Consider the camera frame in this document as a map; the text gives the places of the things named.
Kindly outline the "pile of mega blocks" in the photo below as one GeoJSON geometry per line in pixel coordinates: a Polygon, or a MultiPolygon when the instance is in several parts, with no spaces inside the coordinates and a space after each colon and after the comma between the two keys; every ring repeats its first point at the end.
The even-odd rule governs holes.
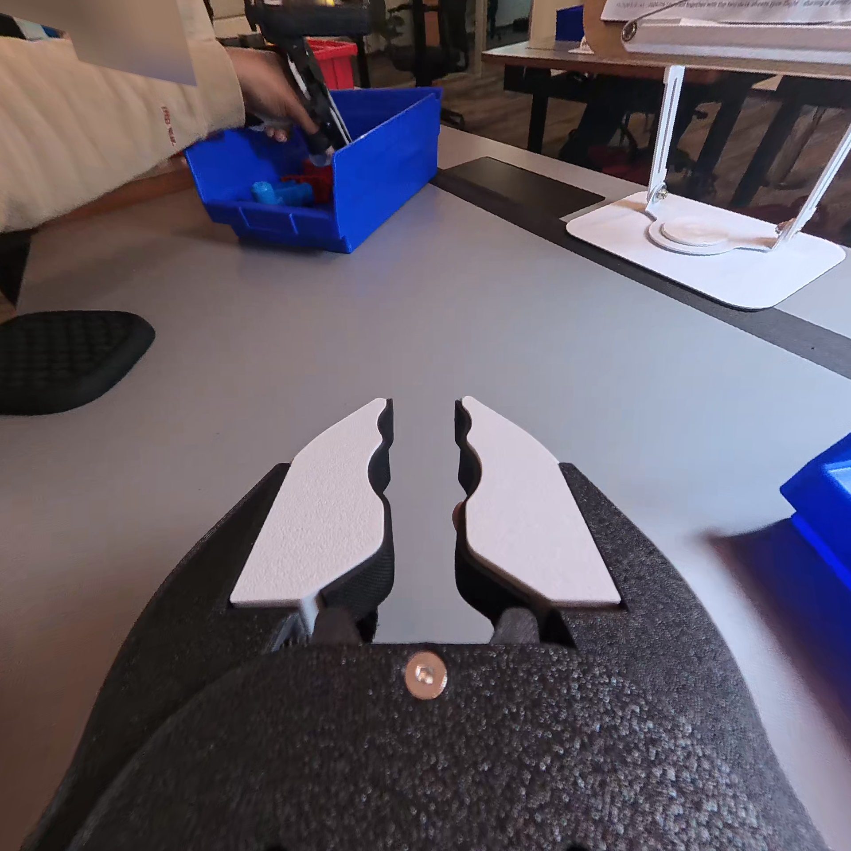
{"type": "Polygon", "coordinates": [[[331,164],[304,160],[301,171],[277,181],[255,181],[250,189],[256,203],[288,207],[329,205],[333,200],[334,171],[331,164]]]}

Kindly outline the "person's left forearm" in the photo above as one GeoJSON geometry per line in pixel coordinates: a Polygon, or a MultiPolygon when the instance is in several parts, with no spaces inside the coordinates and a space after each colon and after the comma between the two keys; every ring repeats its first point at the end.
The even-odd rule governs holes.
{"type": "Polygon", "coordinates": [[[2,38],[2,233],[66,215],[243,123],[236,72],[206,24],[188,40],[197,86],[93,66],[67,40],[2,38]]]}

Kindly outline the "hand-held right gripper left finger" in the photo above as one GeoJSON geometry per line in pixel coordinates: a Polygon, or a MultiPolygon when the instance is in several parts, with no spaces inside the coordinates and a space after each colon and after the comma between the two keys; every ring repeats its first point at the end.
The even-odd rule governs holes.
{"type": "Polygon", "coordinates": [[[297,609],[312,633],[323,609],[358,623],[394,581],[391,399],[376,398],[293,459],[230,593],[236,608],[297,609]]]}

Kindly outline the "white document stand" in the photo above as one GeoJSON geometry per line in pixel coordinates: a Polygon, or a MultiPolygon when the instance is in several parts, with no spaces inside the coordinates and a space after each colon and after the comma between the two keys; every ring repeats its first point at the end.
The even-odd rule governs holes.
{"type": "Polygon", "coordinates": [[[849,79],[850,25],[746,25],[642,16],[624,47],[665,67],[648,188],[570,219],[574,238],[745,311],[776,306],[839,265],[844,249],[802,234],[843,165],[846,130],[793,219],[769,222],[671,194],[665,185],[676,113],[688,67],[800,73],[849,79]]]}

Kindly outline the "black office chair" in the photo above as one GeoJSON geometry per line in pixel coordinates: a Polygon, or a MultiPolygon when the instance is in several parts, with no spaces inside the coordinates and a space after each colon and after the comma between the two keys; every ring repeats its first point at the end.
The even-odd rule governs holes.
{"type": "Polygon", "coordinates": [[[413,76],[417,87],[453,74],[471,64],[466,1],[370,1],[374,34],[396,70],[413,76]]]}

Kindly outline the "wooden desk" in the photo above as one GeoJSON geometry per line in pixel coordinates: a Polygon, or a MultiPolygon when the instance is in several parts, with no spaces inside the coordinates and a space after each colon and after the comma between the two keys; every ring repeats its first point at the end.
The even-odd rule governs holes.
{"type": "MultiPolygon", "coordinates": [[[[484,61],[504,68],[507,92],[531,94],[527,149],[540,153],[550,100],[583,105],[579,125],[569,133],[558,158],[563,162],[644,183],[649,176],[652,145],[642,148],[630,141],[628,153],[618,154],[610,146],[616,132],[626,132],[633,113],[657,118],[662,97],[664,70],[660,66],[620,65],[594,55],[575,52],[571,44],[555,48],[533,48],[529,43],[495,48],[484,61]]],[[[669,160],[676,172],[687,177],[676,190],[698,200],[715,191],[721,175],[718,164],[734,131],[735,123],[759,82],[767,74],[742,71],[687,70],[676,113],[672,147],[675,147],[703,105],[716,104],[718,112],[696,159],[672,152],[669,160]]],[[[774,97],[779,106],[750,159],[730,204],[749,207],[768,176],[776,157],[805,107],[848,109],[849,81],[782,77],[774,97]]]]}

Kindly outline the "red plastic bin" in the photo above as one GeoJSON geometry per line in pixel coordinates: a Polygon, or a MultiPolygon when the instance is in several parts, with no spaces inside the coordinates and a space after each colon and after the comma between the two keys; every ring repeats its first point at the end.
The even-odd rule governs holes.
{"type": "Polygon", "coordinates": [[[353,61],[357,56],[357,47],[354,42],[315,37],[307,38],[306,41],[329,90],[355,88],[353,61]]]}

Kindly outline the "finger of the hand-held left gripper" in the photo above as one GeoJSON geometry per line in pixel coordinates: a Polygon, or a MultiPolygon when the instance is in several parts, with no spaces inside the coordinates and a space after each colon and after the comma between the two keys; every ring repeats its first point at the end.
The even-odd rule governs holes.
{"type": "Polygon", "coordinates": [[[306,110],[317,126],[316,133],[306,137],[310,160],[317,167],[329,166],[335,152],[351,144],[353,138],[315,61],[298,66],[298,82],[306,110]]]}

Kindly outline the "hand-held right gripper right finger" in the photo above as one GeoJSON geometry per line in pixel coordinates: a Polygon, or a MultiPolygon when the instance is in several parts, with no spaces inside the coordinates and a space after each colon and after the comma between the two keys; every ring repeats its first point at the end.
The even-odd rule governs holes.
{"type": "Polygon", "coordinates": [[[615,609],[622,598],[558,460],[474,397],[455,403],[459,481],[455,580],[492,622],[524,608],[615,609]]]}

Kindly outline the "printed instruction sheet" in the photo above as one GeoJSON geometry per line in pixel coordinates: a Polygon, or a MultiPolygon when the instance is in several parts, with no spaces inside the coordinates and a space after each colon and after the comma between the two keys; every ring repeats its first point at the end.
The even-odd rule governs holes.
{"type": "Polygon", "coordinates": [[[849,1],[607,1],[601,20],[642,16],[746,25],[831,25],[850,21],[849,1]]]}

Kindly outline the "person's left hand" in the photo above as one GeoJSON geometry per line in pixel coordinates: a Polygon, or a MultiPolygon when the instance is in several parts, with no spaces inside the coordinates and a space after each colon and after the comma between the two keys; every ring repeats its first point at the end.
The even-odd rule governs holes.
{"type": "Polygon", "coordinates": [[[262,120],[269,138],[285,143],[295,125],[307,135],[319,130],[292,86],[289,69],[276,53],[239,47],[226,47],[226,52],[238,78],[245,112],[262,120]]]}

